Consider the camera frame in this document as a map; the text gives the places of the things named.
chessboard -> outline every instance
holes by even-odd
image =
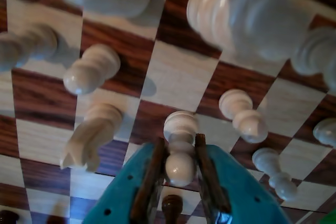
[[[163,137],[166,117],[178,110],[195,112],[207,144],[231,153],[293,223],[318,223],[336,208],[336,150],[312,135],[318,122],[335,117],[336,94],[321,75],[300,76],[288,61],[241,60],[209,46],[188,25],[187,1],[151,0],[141,16],[125,19],[63,0],[0,0],[1,31],[42,23],[59,38],[57,57],[0,73],[0,210],[17,212],[21,223],[81,223],[123,164],[143,143]],[[294,1],[311,14],[310,28],[336,27],[336,10]],[[74,96],[63,74],[94,44],[118,53],[120,71],[95,92]],[[269,135],[261,144],[246,143],[221,114],[219,98],[233,88],[246,91],[265,116]],[[121,130],[99,149],[96,173],[61,170],[65,143],[97,102],[122,111]],[[278,198],[253,165],[261,147],[278,151],[283,171],[298,186],[295,201]],[[155,223],[164,223],[161,200],[168,194],[183,197],[179,223],[206,223],[196,178],[184,188],[164,185]]]

brown pawn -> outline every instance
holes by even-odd
[[[19,218],[19,215],[14,212],[7,210],[0,211],[0,224],[15,224]]]
[[[178,195],[168,195],[163,198],[162,211],[166,224],[177,224],[177,219],[183,210],[183,200]]]

light square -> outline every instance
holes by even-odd
[[[60,157],[73,131],[24,120],[16,120],[21,158],[59,165]]]
[[[48,60],[30,60],[22,68],[63,78],[67,68],[79,58],[82,17],[21,0],[7,0],[8,32],[19,34],[32,23],[46,24],[58,35],[56,55]]]
[[[120,110],[123,120],[120,129],[114,135],[114,139],[128,142],[140,100],[129,95],[104,89],[96,89],[91,94],[80,95],[77,98],[75,127],[83,121],[88,109],[97,103],[108,103]]]
[[[0,155],[0,183],[25,187],[20,159]]]
[[[26,189],[30,210],[45,215],[54,215],[69,218],[70,216],[70,197]]]
[[[304,180],[331,148],[293,138],[280,154],[280,166],[293,178]]]
[[[70,196],[98,200],[114,177],[71,169]]]
[[[312,88],[276,79],[258,107],[269,131],[293,137],[326,95]]]
[[[285,201],[281,206],[316,211],[335,192],[336,187],[303,181],[298,186],[296,199]]]
[[[141,98],[196,111],[218,60],[156,41]]]

brown chess piece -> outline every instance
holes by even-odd
[[[14,212],[7,210],[0,211],[0,224],[15,224],[19,218],[19,215]]]
[[[163,198],[162,211],[166,224],[177,224],[177,219],[183,210],[183,200],[178,195],[168,195]]]

green object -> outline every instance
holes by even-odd
[[[325,216],[320,224],[336,224],[336,209]]]

